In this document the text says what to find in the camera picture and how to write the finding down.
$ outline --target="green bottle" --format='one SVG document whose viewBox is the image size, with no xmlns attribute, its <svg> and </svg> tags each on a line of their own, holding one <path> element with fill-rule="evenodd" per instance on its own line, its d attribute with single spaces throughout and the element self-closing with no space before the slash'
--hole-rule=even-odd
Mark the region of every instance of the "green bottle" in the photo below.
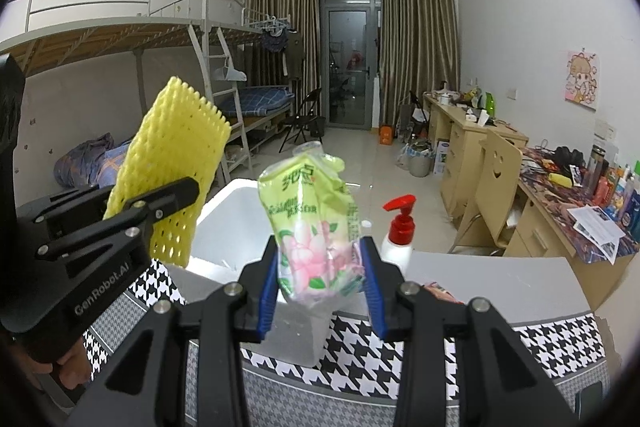
<svg viewBox="0 0 640 427">
<path fill-rule="evenodd" d="M 490 92 L 485 94 L 484 110 L 491 118 L 495 118 L 495 101 L 494 96 Z"/>
</svg>

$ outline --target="red pump dispenser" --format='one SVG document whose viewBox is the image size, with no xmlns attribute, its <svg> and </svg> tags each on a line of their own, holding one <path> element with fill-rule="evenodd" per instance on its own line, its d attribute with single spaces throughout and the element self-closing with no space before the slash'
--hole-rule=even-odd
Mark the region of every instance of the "red pump dispenser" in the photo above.
<svg viewBox="0 0 640 427">
<path fill-rule="evenodd" d="M 415 223 L 414 218 L 411 217 L 414 204 L 415 196 L 407 194 L 389 201 L 382 207 L 387 212 L 400 210 L 400 214 L 394 217 L 393 221 L 391 221 L 391 227 L 389 228 L 389 241 L 395 245 L 408 245 L 414 240 Z"/>
</svg>

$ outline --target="black trash bin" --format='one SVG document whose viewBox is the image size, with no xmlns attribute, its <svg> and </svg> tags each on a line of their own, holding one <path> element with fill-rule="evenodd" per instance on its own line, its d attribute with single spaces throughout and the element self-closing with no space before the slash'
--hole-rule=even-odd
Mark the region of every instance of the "black trash bin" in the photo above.
<svg viewBox="0 0 640 427">
<path fill-rule="evenodd" d="M 326 118 L 324 116 L 318 116 L 318 118 L 309 124 L 309 133 L 313 138 L 322 138 L 322 136 L 324 136 L 325 123 Z"/>
</svg>

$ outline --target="brown striped curtain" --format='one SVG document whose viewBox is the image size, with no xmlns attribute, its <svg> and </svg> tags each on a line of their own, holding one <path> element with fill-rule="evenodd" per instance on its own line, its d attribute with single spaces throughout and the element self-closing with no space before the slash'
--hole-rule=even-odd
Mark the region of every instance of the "brown striped curtain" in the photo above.
<svg viewBox="0 0 640 427">
<path fill-rule="evenodd" d="M 279 18 L 291 16 L 292 26 L 304 40 L 306 58 L 303 79 L 296 89 L 297 100 L 319 87 L 320 8 L 319 0 L 246 0 L 246 7 Z M 282 54 L 262 49 L 259 44 L 249 48 L 247 77 L 252 86 L 287 84 L 282 74 Z"/>
<path fill-rule="evenodd" d="M 380 91 L 383 124 L 394 125 L 409 91 L 460 87 L 454 0 L 382 0 Z"/>
</svg>

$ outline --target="snack wrapper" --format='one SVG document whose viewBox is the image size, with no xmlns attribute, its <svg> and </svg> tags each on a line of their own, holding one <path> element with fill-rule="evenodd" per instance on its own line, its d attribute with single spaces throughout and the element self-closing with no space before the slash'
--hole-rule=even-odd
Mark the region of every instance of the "snack wrapper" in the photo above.
<svg viewBox="0 0 640 427">
<path fill-rule="evenodd" d="M 289 302 L 332 312 L 364 278 L 358 207 L 338 173 L 344 162 L 320 142 L 296 147 L 293 158 L 266 169 L 258 193 L 278 254 L 278 283 Z"/>
</svg>

